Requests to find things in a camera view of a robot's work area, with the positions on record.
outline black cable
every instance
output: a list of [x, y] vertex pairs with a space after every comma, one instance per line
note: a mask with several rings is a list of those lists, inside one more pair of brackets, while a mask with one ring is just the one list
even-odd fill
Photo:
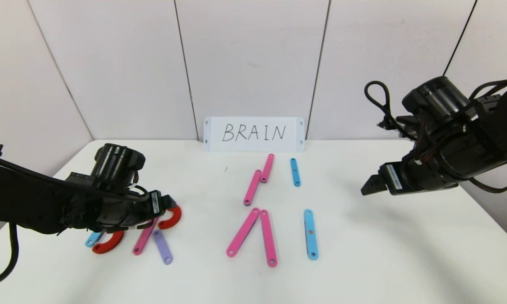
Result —
[[78, 190], [80, 190], [82, 192], [86, 192], [86, 193], [90, 193], [90, 194], [93, 194], [93, 195], [101, 196], [103, 198], [113, 198], [113, 199], [116, 199], [116, 200], [122, 200], [122, 201], [126, 201], [126, 202], [140, 202], [140, 201], [145, 201], [145, 200], [149, 199], [149, 193], [146, 190], [142, 190], [143, 194], [139, 195], [139, 196], [136, 196], [136, 197], [135, 196], [121, 196], [121, 195], [112, 194], [112, 193], [108, 193], [108, 192], [103, 192], [103, 191], [99, 191], [99, 190], [96, 190], [96, 189], [92, 189], [92, 188], [89, 188], [89, 187], [85, 187], [83, 185], [78, 185], [78, 184], [75, 184], [75, 183], [70, 183], [70, 182], [62, 181], [60, 179], [54, 179], [53, 177], [48, 177], [47, 175], [43, 175], [43, 174], [37, 173], [35, 171], [31, 171], [29, 169], [20, 167], [20, 166], [14, 164], [14, 163], [10, 163], [10, 162], [5, 161], [3, 159], [0, 159], [0, 166], [4, 167], [4, 168], [8, 168], [8, 169], [10, 169], [12, 171], [15, 171], [17, 173], [20, 173], [20, 174], [32, 177], [34, 179], [38, 179], [40, 181], [44, 181], [44, 182], [47, 182], [47, 183], [52, 183], [54, 185], [60, 185], [62, 187], [66, 187], [66, 188], [76, 188], [76, 189], [78, 189]]
[[8, 267], [0, 274], [0, 282], [3, 281], [15, 268], [16, 262], [19, 259], [19, 240], [16, 234], [16, 225], [10, 223], [10, 243], [11, 243], [11, 258]]
[[[369, 87], [371, 85], [374, 85], [374, 84], [377, 84], [378, 86], [380, 86], [381, 88], [383, 88], [383, 91], [385, 91], [385, 99], [386, 99], [386, 103], [385, 105], [381, 105], [379, 102], [377, 102], [377, 100], [375, 100], [372, 96], [370, 96], [368, 90], [369, 90]], [[402, 133], [405, 137], [409, 138], [410, 140], [412, 141], [416, 141], [417, 138], [410, 135], [409, 133], [407, 133], [407, 131], [405, 131], [397, 122], [396, 120], [394, 119], [394, 117], [392, 117], [392, 114], [390, 113], [390, 94], [388, 93], [388, 88], [387, 86], [382, 83], [381, 81], [370, 81], [369, 83], [367, 83], [367, 85], [364, 87], [364, 95], [366, 95], [366, 98], [372, 103], [374, 104], [375, 106], [377, 106], [379, 109], [381, 109], [381, 111], [383, 111], [383, 113], [385, 114], [385, 118], [388, 118], [390, 120], [390, 122], [394, 125], [394, 127], [396, 127], [396, 129], [398, 129], [398, 131], [400, 131], [400, 133]]]
[[499, 90], [502, 90], [506, 87], [507, 87], [506, 84], [498, 84], [498, 85], [494, 86], [493, 88], [491, 88], [488, 92], [486, 92], [481, 97], [493, 95], [493, 94], [497, 93]]
[[475, 91], [473, 91], [471, 93], [471, 96], [469, 96], [469, 100], [475, 99], [475, 97], [480, 93], [481, 90], [483, 90], [484, 88], [487, 88], [487, 87], [491, 87], [492, 85], [504, 85], [504, 86], [507, 86], [507, 79], [498, 80], [498, 81], [491, 81], [491, 82], [487, 82], [485, 84], [480, 85], [477, 89], [475, 89]]
[[503, 192], [507, 191], [507, 187], [504, 187], [504, 188], [494, 188], [494, 187], [491, 187], [489, 185], [485, 185], [485, 184], [481, 183], [480, 181], [477, 181], [474, 177], [472, 177], [471, 179], [469, 179], [469, 181], [471, 181], [471, 183], [473, 183], [473, 185], [477, 186], [478, 188], [480, 188], [481, 190], [484, 190], [486, 192], [490, 192], [490, 193], [503, 193]]

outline white wall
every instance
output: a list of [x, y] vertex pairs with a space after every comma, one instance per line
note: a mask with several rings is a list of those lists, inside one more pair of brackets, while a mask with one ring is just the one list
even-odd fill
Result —
[[91, 140], [28, 3], [0, 0], [3, 158], [53, 175]]
[[[483, 83], [507, 79], [507, 0], [477, 2], [446, 76], [467, 96]], [[477, 180], [505, 187], [507, 165], [479, 175]], [[507, 192], [490, 194], [471, 183], [463, 187], [507, 232]]]
[[173, 0], [30, 0], [96, 139], [197, 139]]
[[[473, 2], [332, 1], [307, 139], [397, 137], [377, 127], [383, 113], [365, 98], [364, 86], [384, 82], [393, 116], [409, 115], [402, 98], [443, 74]], [[385, 103], [378, 86], [370, 92]]]
[[311, 108], [328, 0], [176, 0], [195, 117]]

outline plastic piece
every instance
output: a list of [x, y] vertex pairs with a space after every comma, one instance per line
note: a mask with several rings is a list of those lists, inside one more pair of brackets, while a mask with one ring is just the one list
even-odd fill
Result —
[[92, 247], [92, 251], [97, 254], [104, 254], [107, 253], [116, 247], [122, 238], [124, 237], [124, 231], [116, 231], [113, 233], [113, 236], [110, 240], [108, 240], [105, 243], [102, 244], [96, 244], [94, 247]]
[[313, 221], [313, 211], [304, 210], [304, 229], [306, 232], [306, 250], [310, 260], [319, 258], [319, 250], [317, 248], [317, 233], [315, 232], [315, 222]]
[[159, 227], [159, 229], [169, 229], [170, 227], [176, 225], [176, 223], [178, 223], [178, 221], [180, 221], [182, 218], [182, 209], [180, 209], [179, 206], [168, 209], [167, 211], [171, 211], [173, 213], [173, 216], [166, 221], [161, 221], [158, 223], [157, 227]]
[[293, 184], [297, 187], [300, 187], [300, 175], [298, 174], [298, 164], [296, 164], [296, 159], [292, 158], [290, 160], [290, 169], [293, 174]]
[[244, 198], [244, 204], [246, 206], [252, 204], [253, 197], [255, 196], [255, 192], [257, 191], [257, 185], [259, 185], [260, 180], [261, 180], [261, 170], [255, 170], [252, 181], [251, 183], [249, 183], [248, 192], [246, 192], [246, 197]]
[[274, 237], [272, 236], [272, 227], [270, 226], [270, 217], [267, 210], [261, 210], [261, 227], [263, 228], [266, 262], [270, 267], [276, 267], [278, 265], [278, 257], [276, 256]]
[[99, 241], [99, 239], [101, 238], [101, 235], [103, 235], [103, 232], [93, 232], [93, 233], [91, 233], [90, 236], [88, 237], [88, 240], [86, 240], [86, 242], [85, 242], [85, 246], [86, 247], [92, 247], [92, 246], [94, 246]]
[[236, 236], [234, 236], [234, 239], [227, 248], [227, 256], [229, 258], [232, 258], [236, 255], [240, 249], [240, 246], [242, 246], [242, 243], [246, 239], [246, 236], [248, 236], [249, 231], [252, 229], [253, 224], [255, 224], [255, 221], [257, 221], [259, 213], [259, 208], [253, 208], [248, 217], [246, 217], [246, 220], [242, 224], [242, 227], [240, 227], [238, 233], [236, 233]]
[[272, 170], [272, 163], [274, 162], [274, 154], [269, 154], [266, 158], [265, 168], [263, 168], [263, 173], [261, 173], [261, 183], [267, 183], [268, 177], [270, 176], [270, 170]]
[[159, 250], [159, 255], [161, 259], [163, 259], [163, 264], [169, 265], [173, 262], [173, 255], [169, 250], [169, 246], [163, 237], [163, 233], [159, 230], [156, 230], [152, 233], [154, 237], [155, 244], [157, 245], [157, 250]]
[[135, 247], [133, 247], [133, 254], [139, 255], [143, 253], [146, 243], [148, 242], [149, 237], [152, 234], [152, 231], [154, 230], [154, 227], [157, 224], [158, 219], [159, 217], [153, 219], [154, 222], [152, 223], [152, 225], [150, 225], [150, 227], [148, 228], [143, 229], [143, 232], [141, 233], [141, 236], [139, 237], [137, 244], [135, 244]]

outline barcode label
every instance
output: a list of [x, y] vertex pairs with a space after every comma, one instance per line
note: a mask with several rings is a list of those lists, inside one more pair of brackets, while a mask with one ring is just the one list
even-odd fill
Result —
[[401, 186], [400, 179], [398, 179], [398, 175], [396, 174], [396, 170], [392, 167], [391, 164], [387, 164], [388, 173], [390, 174], [390, 178], [392, 179], [392, 184], [398, 190], [402, 190], [404, 187]]
[[154, 214], [159, 213], [159, 205], [157, 204], [157, 192], [152, 193], [152, 207], [154, 209]]

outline blue bar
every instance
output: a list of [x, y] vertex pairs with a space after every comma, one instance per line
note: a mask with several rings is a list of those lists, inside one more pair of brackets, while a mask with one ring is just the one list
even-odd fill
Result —
[[304, 229], [306, 231], [306, 250], [310, 260], [319, 258], [319, 250], [317, 250], [317, 232], [315, 232], [315, 223], [313, 222], [313, 211], [304, 210]]
[[89, 236], [88, 240], [86, 240], [85, 246], [86, 247], [94, 246], [99, 241], [99, 238], [101, 237], [102, 234], [103, 234], [103, 232], [93, 232]]
[[298, 174], [298, 165], [296, 164], [296, 159], [292, 158], [290, 160], [290, 169], [293, 174], [293, 184], [297, 187], [300, 187], [300, 175]]

